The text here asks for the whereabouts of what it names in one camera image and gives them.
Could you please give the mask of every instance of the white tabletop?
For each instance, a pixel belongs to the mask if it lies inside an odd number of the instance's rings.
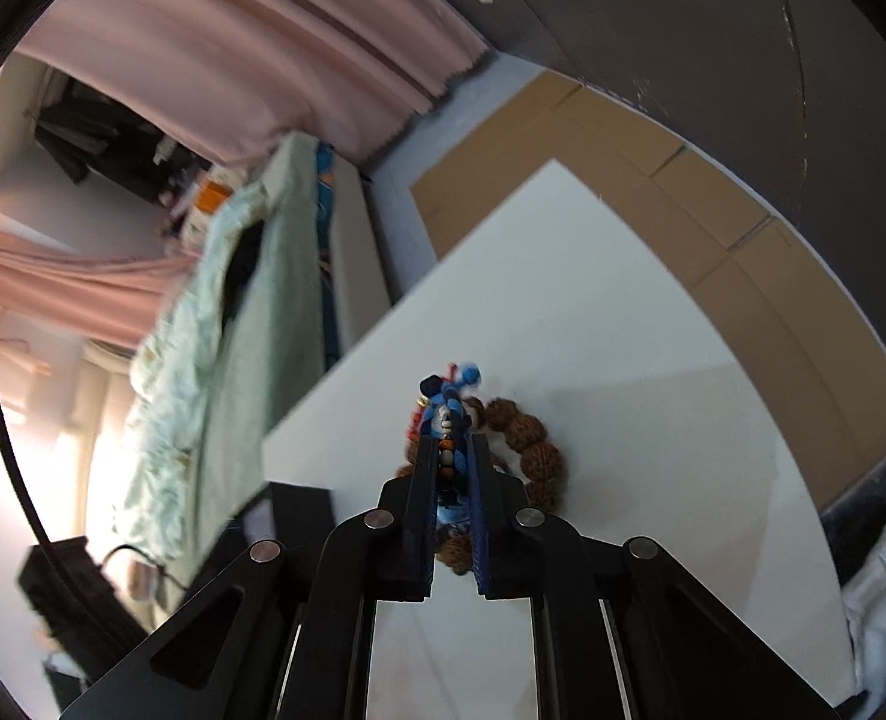
[[[422,378],[472,360],[483,397],[544,421],[585,536],[652,536],[831,703],[852,693],[843,605],[800,471],[713,325],[648,247],[550,162],[269,436],[267,479],[371,509]],[[381,604],[369,716],[536,717],[528,602],[437,563],[432,599]]]

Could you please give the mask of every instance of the brown bead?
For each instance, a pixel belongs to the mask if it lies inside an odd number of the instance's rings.
[[[518,413],[507,425],[504,437],[510,449],[522,452],[526,447],[542,442],[547,437],[547,429],[530,413]]]
[[[483,401],[478,397],[470,396],[463,399],[463,405],[477,413],[477,430],[482,430],[486,427],[486,409],[483,407]]]
[[[518,413],[520,413],[520,410],[517,408],[516,403],[512,400],[498,397],[487,404],[483,410],[483,417],[486,419],[487,427],[502,432],[507,429],[510,420]]]
[[[473,541],[470,536],[450,536],[436,554],[437,560],[449,565],[457,576],[473,568]]]
[[[560,505],[560,488],[555,482],[531,482],[526,485],[529,504],[555,514]]]
[[[520,470],[534,482],[555,479],[563,473],[563,456],[550,442],[538,442],[520,453]]]

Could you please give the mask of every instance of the cardboard box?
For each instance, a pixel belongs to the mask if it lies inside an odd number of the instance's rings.
[[[816,506],[832,502],[867,469],[832,392],[806,351],[732,259],[691,294],[767,404]]]
[[[886,457],[886,351],[782,221],[682,141],[548,71],[412,187],[443,257],[557,159],[646,242],[720,331],[818,508]]]
[[[726,259],[725,248],[652,181],[613,208],[688,289]]]
[[[689,148],[662,167],[653,181],[724,248],[736,245],[768,215],[760,203]]]
[[[886,456],[886,352],[833,277],[780,220],[733,252],[833,395],[863,460]]]

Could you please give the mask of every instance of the light green blanket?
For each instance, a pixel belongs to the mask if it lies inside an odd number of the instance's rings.
[[[262,177],[214,217],[200,266],[139,349],[129,543],[192,572],[262,483],[262,439],[323,376],[316,139],[291,133]],[[265,220],[257,269],[221,332],[222,286],[243,230]]]

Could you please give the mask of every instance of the black cable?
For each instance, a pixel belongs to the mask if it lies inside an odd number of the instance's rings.
[[[83,608],[86,616],[89,616],[92,622],[96,624],[96,627],[98,627],[109,640],[112,640],[116,647],[128,650],[129,647],[126,647],[126,645],[116,637],[113,631],[107,627],[106,623],[100,619],[99,613],[92,607],[91,603],[89,603],[86,594],[84,594],[83,590],[80,589],[80,586],[78,586],[76,581],[70,576],[70,572],[67,571],[67,568],[62,564],[59,555],[56,554],[56,550],[53,549],[53,542],[49,540],[49,536],[46,534],[46,528],[43,528],[43,522],[36,512],[36,507],[33,506],[33,500],[29,496],[29,490],[27,490],[26,483],[22,478],[22,474],[19,472],[16,452],[13,451],[13,443],[10,441],[9,431],[6,429],[6,418],[3,416],[3,406],[1,403],[0,455],[3,457],[3,466],[6,466],[6,473],[10,477],[10,484],[13,486],[13,492],[17,495],[17,500],[19,500],[19,507],[22,509],[23,515],[26,517],[26,521],[29,523],[29,527],[33,531],[33,536],[36,536],[36,541],[38,541],[40,549],[43,551],[43,555],[46,557],[46,561],[49,563],[50,568],[53,569],[57,578],[65,586],[67,591],[70,592],[70,595],[75,599],[76,603]]]
[[[179,587],[179,589],[182,590],[182,592],[187,591],[185,586],[180,583],[180,581],[178,581],[176,577],[166,571],[166,567],[161,565],[161,563],[156,562],[156,560],[153,560],[152,557],[150,557],[146,552],[143,552],[142,549],[139,549],[139,547],[134,547],[133,544],[118,544],[117,546],[113,547],[113,549],[110,549],[110,551],[106,553],[106,557],[103,558],[103,562],[100,563],[99,567],[102,568],[107,565],[107,563],[110,562],[110,557],[113,557],[113,555],[115,555],[117,552],[122,552],[123,550],[135,552],[137,555],[139,555],[139,557],[142,557],[144,560],[146,560],[149,565],[152,565],[154,568],[156,568],[156,570],[160,572],[160,576],[162,576],[163,579],[168,579],[169,581],[172,581],[173,584],[175,584],[177,587]]]

